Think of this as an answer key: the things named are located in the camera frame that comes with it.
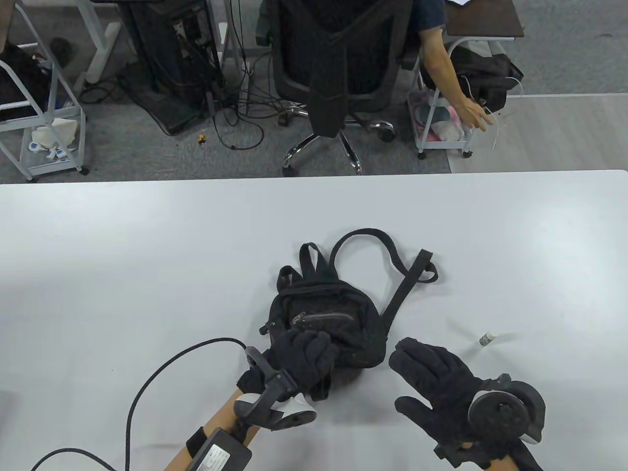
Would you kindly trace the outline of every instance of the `sleeve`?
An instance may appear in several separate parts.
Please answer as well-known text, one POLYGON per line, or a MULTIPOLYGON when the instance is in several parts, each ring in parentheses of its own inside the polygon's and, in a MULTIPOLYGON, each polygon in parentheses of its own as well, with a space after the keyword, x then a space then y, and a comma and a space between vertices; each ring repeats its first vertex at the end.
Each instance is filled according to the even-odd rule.
POLYGON ((413 0, 408 31, 419 33, 447 22, 445 0, 413 0))

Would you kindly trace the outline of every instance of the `chair armrest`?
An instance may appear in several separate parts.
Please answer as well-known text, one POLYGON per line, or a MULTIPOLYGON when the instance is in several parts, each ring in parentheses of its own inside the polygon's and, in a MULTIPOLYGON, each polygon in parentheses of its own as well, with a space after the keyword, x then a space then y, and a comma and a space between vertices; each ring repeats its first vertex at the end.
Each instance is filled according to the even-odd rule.
POLYGON ((401 68, 403 70, 414 70, 417 60, 419 59, 420 51, 421 40, 419 35, 409 35, 406 38, 406 43, 403 46, 403 52, 399 59, 401 68))
POLYGON ((262 0, 259 6, 259 17, 257 18, 257 25, 255 27, 255 44, 258 46, 271 45, 271 23, 268 18, 266 0, 262 0))

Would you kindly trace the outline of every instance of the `forearm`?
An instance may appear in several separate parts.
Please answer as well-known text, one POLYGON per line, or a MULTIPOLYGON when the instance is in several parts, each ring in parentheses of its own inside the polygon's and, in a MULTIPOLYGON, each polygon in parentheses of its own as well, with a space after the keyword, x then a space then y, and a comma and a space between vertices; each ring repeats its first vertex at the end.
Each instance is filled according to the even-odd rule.
POLYGON ((442 95, 454 108, 464 103, 465 94, 458 83, 458 77, 452 61, 444 49, 442 51, 428 52, 425 59, 425 68, 442 95))
POLYGON ((511 457, 490 462, 489 471, 519 471, 519 467, 511 457))
MULTIPOLYGON (((237 417, 234 413, 234 402, 242 395, 242 391, 236 389, 229 400, 209 419, 209 421, 203 427, 205 436, 210 436, 217 428, 222 428, 226 432, 231 432, 236 425, 237 417)), ((257 433, 259 428, 251 427, 244 440, 244 446, 253 440, 253 437, 257 433)), ((183 447, 181 451, 174 457, 164 471, 185 471, 192 462, 192 457, 188 453, 186 447, 183 447)))

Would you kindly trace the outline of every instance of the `person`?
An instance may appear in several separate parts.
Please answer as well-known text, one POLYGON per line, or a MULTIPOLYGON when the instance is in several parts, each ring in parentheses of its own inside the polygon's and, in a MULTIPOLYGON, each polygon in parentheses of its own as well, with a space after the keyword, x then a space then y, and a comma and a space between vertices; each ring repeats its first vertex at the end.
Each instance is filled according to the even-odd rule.
POLYGON ((486 124, 493 124, 493 120, 478 103, 462 92, 452 60, 445 49, 443 27, 446 20, 445 0, 413 0, 408 34, 419 35, 425 68, 460 120, 470 128, 478 127, 486 131, 486 124))
MULTIPOLYGON (((332 343, 327 332, 314 332, 296 329, 286 331, 263 353, 266 361, 275 369, 285 369, 295 380, 298 391, 309 391, 321 379, 329 375, 338 357, 338 347, 332 343)), ((227 402, 203 426, 203 434, 209 436, 217 428, 232 433, 238 420, 234 413, 234 403, 245 393, 261 394, 264 392, 264 375, 258 366, 250 368, 240 377, 236 390, 227 402)), ((259 428, 251 427, 247 431, 244 445, 250 444, 259 428)), ((183 447, 164 471, 185 471, 192 462, 187 447, 183 447)))
MULTIPOLYGON (((338 348, 326 332, 289 330, 264 353, 276 369, 284 368, 305 392, 329 375, 338 356, 338 348)), ((467 420, 468 408, 481 390, 483 380, 475 377, 469 368, 443 347, 419 343, 404 338, 395 347, 389 359, 391 369, 399 374, 417 393, 430 402, 431 409, 419 399, 403 396, 394 406, 422 428, 437 443, 456 443, 470 449, 474 434, 467 420)), ((237 389, 221 409, 205 424, 203 434, 211 435, 217 428, 230 433, 237 424, 235 400, 244 393, 261 394, 264 378, 257 366, 246 371, 237 382, 237 389)), ((244 444, 250 444, 259 429, 248 430, 244 444)), ((493 444, 490 471, 540 470, 525 445, 515 443, 493 444)), ((185 471, 193 457, 187 447, 174 457, 164 471, 185 471)))

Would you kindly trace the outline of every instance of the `gray carpet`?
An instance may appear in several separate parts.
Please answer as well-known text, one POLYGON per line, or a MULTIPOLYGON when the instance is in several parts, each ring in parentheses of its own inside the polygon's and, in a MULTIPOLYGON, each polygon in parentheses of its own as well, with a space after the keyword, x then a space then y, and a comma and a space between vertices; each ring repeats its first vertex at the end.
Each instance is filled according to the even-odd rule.
MULTIPOLYGON (((625 0, 515 0, 526 37, 505 44, 508 54, 524 72, 526 94, 590 92, 627 92, 628 62, 621 60, 628 50, 628 8, 625 0)), ((242 0, 245 44, 254 45, 252 33, 259 0, 242 0)), ((64 36, 74 45, 75 58, 65 75, 73 80, 85 70, 94 54, 94 45, 74 8, 31 8, 31 18, 44 39, 64 36)), ((218 18, 224 18, 217 8, 218 18)), ((116 18, 111 8, 99 9, 103 23, 116 18)), ((28 32, 16 17, 11 29, 15 42, 30 41, 28 32)), ((103 77, 111 76, 133 59, 122 31, 103 77)), ((265 87, 266 67, 260 61, 257 82, 265 87)), ((448 173, 444 152, 433 151, 425 161, 416 159, 409 117, 402 105, 410 76, 401 73, 393 106, 382 114, 398 127, 399 137, 390 144, 380 142, 360 129, 349 129, 347 136, 362 158, 364 173, 448 173)), ((88 176, 76 173, 43 176, 42 181, 162 180, 177 178, 238 178, 280 176, 284 153, 308 134, 307 122, 295 119, 289 128, 277 126, 274 119, 260 124, 266 137, 254 150, 233 152, 222 147, 211 122, 201 123, 187 132, 169 138, 140 108, 129 103, 106 102, 86 106, 90 122, 87 129, 86 165, 88 176), (197 144, 204 133, 207 143, 197 144)), ((229 144, 245 146, 256 141, 258 130, 247 124, 231 128, 219 118, 219 131, 229 144)), ((18 150, 19 136, 8 140, 18 150)), ((338 141, 320 140, 295 161, 300 174, 350 175, 351 169, 338 141)), ((23 177, 0 155, 0 183, 22 182, 23 177)))
POLYGON ((504 49, 524 92, 628 92, 627 0, 514 0, 526 37, 504 49))
MULTIPOLYGON (((94 47, 90 42, 80 16, 72 8, 31 9, 31 18, 45 39, 59 35, 71 40, 76 57, 66 68, 71 82, 88 64, 94 47)), ((104 22, 115 18, 113 9, 99 9, 104 22)), ((19 21, 14 22, 13 41, 27 41, 19 21)), ((112 75, 127 61, 132 60, 126 44, 126 34, 119 37, 112 58, 103 77, 112 75)), ((256 84, 266 90, 268 86, 266 59, 260 60, 256 84)), ((409 84, 409 77, 400 77, 399 90, 409 84)), ((410 120, 403 105, 403 93, 395 93, 393 105, 378 115, 395 123, 398 138, 383 143, 375 135, 359 128, 346 131, 346 135, 360 156, 364 175, 405 173, 449 173, 444 151, 432 151, 429 158, 416 158, 410 120)), ((197 124, 184 133, 170 138, 165 136, 142 109, 123 99, 99 105, 87 105, 89 117, 85 150, 86 165, 91 173, 87 176, 76 172, 44 175, 42 182, 57 181, 111 181, 111 180, 170 180, 186 178, 244 178, 281 176, 281 164, 285 152, 308 135, 308 122, 293 119, 290 127, 280 127, 276 119, 257 121, 265 131, 261 145, 250 151, 235 152, 220 145, 211 121, 197 124), (205 134, 207 142, 197 143, 197 136, 205 134)), ((259 139, 259 130, 242 123, 237 127, 226 125, 219 116, 219 131, 227 144, 248 146, 259 139)), ((6 139, 11 150, 19 151, 20 136, 6 139)), ((302 176, 351 175, 340 141, 319 139, 295 158, 295 168, 302 176)), ((0 183, 24 181, 19 171, 0 155, 0 183)))

